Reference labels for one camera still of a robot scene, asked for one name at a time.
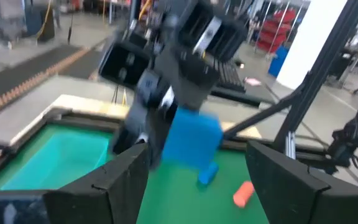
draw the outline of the white pillar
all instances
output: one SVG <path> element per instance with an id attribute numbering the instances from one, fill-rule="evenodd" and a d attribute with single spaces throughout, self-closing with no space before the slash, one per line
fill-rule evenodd
<path id="1" fill-rule="evenodd" d="M 312 68 L 346 0 L 312 0 L 278 74 L 277 81 L 295 89 Z"/>

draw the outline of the floor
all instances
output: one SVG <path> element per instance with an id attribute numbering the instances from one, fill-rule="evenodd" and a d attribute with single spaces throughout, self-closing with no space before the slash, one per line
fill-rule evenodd
<path id="1" fill-rule="evenodd" d="M 47 44 L 36 46 L 31 42 L 22 42 L 13 50 L 0 49 L 0 69 L 14 66 L 62 43 L 65 44 L 67 42 L 69 24 L 70 17 L 62 16 L 63 29 L 57 33 L 57 37 L 54 41 Z M 114 26 L 107 26 L 99 16 L 77 14 L 74 17 L 71 44 L 92 47 L 108 37 L 113 30 Z M 237 55 L 246 63 L 245 68 L 239 72 L 241 78 L 257 76 L 268 86 L 276 100 L 291 93 L 291 90 L 279 85 L 275 82 L 274 78 L 267 74 L 269 62 L 266 61 L 264 54 L 260 52 L 255 54 L 253 47 L 243 45 Z M 0 112 L 0 140 L 9 141 L 18 131 L 26 126 L 31 119 L 34 119 L 61 94 L 110 101 L 114 90 L 115 86 L 109 83 L 92 83 L 57 75 Z M 123 91 L 120 89 L 118 103 L 121 102 L 122 94 Z M 130 104 L 133 93 L 128 91 L 127 95 Z M 222 121 L 239 122 L 268 106 L 269 105 L 261 105 L 259 109 L 250 108 L 233 101 L 211 96 L 203 105 L 202 110 L 219 116 Z M 332 131 L 342 128 L 344 124 L 355 115 L 357 108 L 358 96 L 353 96 L 344 90 L 324 86 L 318 93 L 303 120 L 303 124 L 298 128 L 296 134 L 319 137 L 329 144 L 332 141 Z M 257 124 L 256 127 L 262 137 L 273 139 L 285 116 L 286 111 L 282 111 L 282 113 L 276 114 Z M 317 142 L 304 139 L 296 139 L 296 142 L 299 144 L 320 146 Z M 335 176 L 358 185 L 358 170 L 353 167 L 348 170 L 342 169 Z"/>

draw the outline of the orange object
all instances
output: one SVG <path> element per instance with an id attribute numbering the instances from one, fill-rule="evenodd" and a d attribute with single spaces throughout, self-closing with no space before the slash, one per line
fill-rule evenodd
<path id="1" fill-rule="evenodd" d="M 251 181 L 245 181 L 242 183 L 241 187 L 237 190 L 237 192 L 233 195 L 234 203 L 240 207 L 244 208 L 254 193 L 254 186 Z"/>

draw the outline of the blue block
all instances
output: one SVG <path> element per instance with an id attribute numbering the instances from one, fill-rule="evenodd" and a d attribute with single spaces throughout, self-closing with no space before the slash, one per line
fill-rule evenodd
<path id="1" fill-rule="evenodd" d="M 198 181 L 204 185 L 208 185 L 214 179 L 218 169 L 217 163 L 212 162 L 206 170 L 198 174 Z"/>
<path id="2" fill-rule="evenodd" d="M 178 108 L 162 151 L 162 159 L 205 170 L 221 143 L 217 118 Z"/>

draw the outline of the green surface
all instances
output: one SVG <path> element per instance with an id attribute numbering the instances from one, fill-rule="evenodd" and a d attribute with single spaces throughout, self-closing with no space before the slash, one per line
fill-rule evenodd
<path id="1" fill-rule="evenodd" d="M 106 162 L 110 138 L 100 131 L 50 124 L 0 171 L 0 190 L 63 187 Z"/>
<path id="2" fill-rule="evenodd" d="M 99 131 L 48 125 L 0 172 L 0 189 L 25 167 L 37 152 L 42 151 L 53 136 L 63 133 L 81 133 L 105 139 L 111 137 L 111 134 Z M 244 181 L 250 180 L 244 155 L 220 150 L 214 161 L 219 165 L 219 171 L 207 187 L 197 183 L 196 170 L 177 164 L 162 162 L 156 170 L 150 171 L 138 224 L 268 223 L 256 194 L 245 208 L 237 208 L 233 203 L 233 194 Z"/>
<path id="3" fill-rule="evenodd" d="M 234 193 L 250 180 L 244 155 L 219 151 L 214 161 L 219 170 L 207 187 L 197 183 L 197 171 L 178 165 L 150 172 L 137 223 L 269 223 L 256 194 L 245 208 L 234 205 Z"/>

